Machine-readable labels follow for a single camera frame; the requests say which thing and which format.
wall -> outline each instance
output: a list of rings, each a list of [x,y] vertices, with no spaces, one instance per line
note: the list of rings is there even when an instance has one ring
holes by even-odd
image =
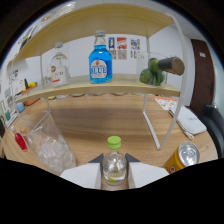
[[[214,92],[213,104],[215,104],[218,107],[219,112],[222,114],[224,118],[224,100],[223,100],[224,70],[212,47],[209,44],[207,45],[212,57],[215,71],[215,92]]]

shelf board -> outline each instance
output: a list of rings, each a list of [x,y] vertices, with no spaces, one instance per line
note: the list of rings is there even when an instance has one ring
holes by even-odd
[[[106,34],[132,34],[150,37],[173,24],[173,19],[155,10],[128,4],[99,4],[65,14],[36,33],[15,58],[40,56],[54,48],[56,42],[67,43],[94,36],[96,30]]]
[[[16,103],[41,97],[67,95],[75,93],[143,93],[158,94],[164,96],[180,96],[180,91],[171,85],[165,87],[149,86],[138,83],[139,75],[113,74],[113,81],[104,84],[91,84],[89,75],[71,78],[71,83],[59,88],[53,88],[47,83],[34,88],[16,99]]]

metal stand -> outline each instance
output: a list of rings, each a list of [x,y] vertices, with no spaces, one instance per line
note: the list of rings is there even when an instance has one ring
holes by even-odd
[[[162,144],[159,143],[157,135],[156,135],[156,133],[155,133],[153,127],[152,127],[152,124],[150,123],[149,118],[148,118],[148,116],[147,116],[147,114],[145,112],[146,105],[147,105],[147,98],[148,98],[148,95],[147,94],[145,95],[144,106],[143,106],[143,115],[144,115],[144,117],[146,119],[146,122],[147,122],[147,124],[149,126],[150,131],[152,132],[152,136],[154,138],[154,141],[156,143],[156,147],[157,147],[158,150],[161,150],[164,147],[164,145],[166,144],[166,142],[167,142],[167,140],[168,140],[168,138],[169,138],[169,136],[170,136],[170,134],[171,134],[171,132],[173,130],[173,127],[174,127],[174,125],[175,125],[175,123],[177,121],[177,117],[179,115],[179,112],[180,112],[180,109],[181,109],[181,106],[182,106],[183,100],[184,100],[184,94],[185,94],[186,84],[187,84],[187,70],[188,70],[187,66],[186,66],[188,64],[188,60],[187,60],[187,46],[186,46],[186,43],[185,43],[185,38],[184,38],[183,32],[182,32],[182,30],[180,28],[180,25],[177,22],[176,18],[173,15],[171,15],[171,14],[166,14],[166,15],[170,16],[173,19],[173,21],[174,21],[174,23],[175,23],[175,25],[177,27],[177,30],[179,32],[181,43],[182,43],[183,62],[185,64],[185,71],[184,71],[183,78],[182,78],[181,92],[180,92],[180,97],[179,97],[179,100],[178,100],[176,112],[175,112],[175,114],[173,116],[173,120],[172,120],[172,122],[170,124],[170,127],[169,127],[167,133],[166,133],[166,136],[165,136],[165,138],[162,141]]]

white shelf leg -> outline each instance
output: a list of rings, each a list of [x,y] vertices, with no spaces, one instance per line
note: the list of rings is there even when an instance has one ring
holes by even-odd
[[[170,124],[170,127],[169,127],[169,129],[168,129],[168,131],[166,133],[166,136],[163,139],[161,145],[160,145],[159,140],[158,140],[158,138],[156,136],[156,133],[155,133],[153,127],[152,127],[152,124],[150,123],[149,118],[148,118],[148,116],[147,116],[147,114],[145,112],[146,105],[147,105],[147,95],[145,95],[145,101],[144,101],[144,107],[143,107],[143,115],[144,115],[144,117],[146,119],[146,122],[147,122],[147,124],[148,124],[148,126],[149,126],[149,128],[151,130],[152,136],[154,138],[154,141],[155,141],[155,144],[156,144],[156,147],[157,147],[158,150],[161,150],[164,147],[164,145],[166,144],[166,142],[167,142],[167,140],[168,140],[168,138],[169,138],[169,136],[170,136],[170,134],[171,134],[171,132],[173,130],[173,127],[174,127],[174,125],[175,125],[175,123],[177,121],[177,118],[178,118],[181,106],[182,106],[183,101],[184,101],[184,94],[185,94],[186,84],[187,84],[187,70],[188,70],[187,69],[187,64],[188,64],[188,60],[187,60],[187,46],[186,46],[186,42],[185,42],[185,38],[184,38],[183,32],[182,32],[182,30],[180,28],[180,25],[177,22],[176,18],[173,15],[171,15],[171,14],[166,14],[166,15],[170,16],[173,19],[173,21],[174,21],[174,23],[175,23],[175,25],[177,27],[177,30],[179,32],[181,43],[182,43],[183,62],[184,62],[184,65],[185,65],[185,71],[184,71],[184,74],[182,76],[183,78],[182,78],[182,84],[181,84],[181,92],[180,92],[180,97],[179,97],[179,100],[178,100],[176,112],[175,112],[175,114],[173,116],[173,119],[172,119],[172,122]]]
[[[42,83],[42,85],[45,85],[44,75],[43,75],[43,68],[42,68],[42,55],[40,55],[40,73],[41,73],[41,83]],[[49,105],[49,102],[48,102],[48,98],[45,97],[45,100],[47,102],[48,111],[51,112],[51,108],[50,108],[50,105]]]
[[[147,116],[147,114],[146,114],[146,112],[145,112],[145,110],[146,110],[146,105],[147,105],[147,100],[148,100],[148,95],[145,94],[144,106],[143,106],[143,115],[144,115],[145,120],[146,120],[146,122],[147,122],[147,124],[148,124],[148,126],[149,126],[149,129],[150,129],[150,131],[151,131],[151,133],[152,133],[152,136],[153,136],[154,141],[155,141],[155,143],[156,143],[156,147],[157,147],[157,149],[159,149],[159,148],[160,148],[159,140],[158,140],[157,135],[156,135],[156,133],[155,133],[153,127],[152,127],[152,124],[151,124],[151,122],[149,121],[149,118],[148,118],[148,116]]]
[[[49,105],[49,102],[48,102],[48,98],[45,97],[45,100],[46,100],[46,102],[47,102],[48,111],[51,112],[51,108],[50,108],[50,105]]]

glass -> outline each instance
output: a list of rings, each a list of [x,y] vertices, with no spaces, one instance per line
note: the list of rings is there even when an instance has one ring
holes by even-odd
[[[91,83],[112,82],[112,55],[104,36],[96,36],[94,51],[89,55],[89,72]]]
[[[52,173],[61,175],[76,166],[75,158],[49,111],[30,115],[22,123],[20,133],[40,162]]]
[[[137,54],[137,75],[139,75],[138,82],[153,86],[164,87],[167,83],[167,72],[159,68],[153,69],[151,66],[152,59],[156,58],[162,60],[167,58],[165,55],[153,52],[140,52]]]

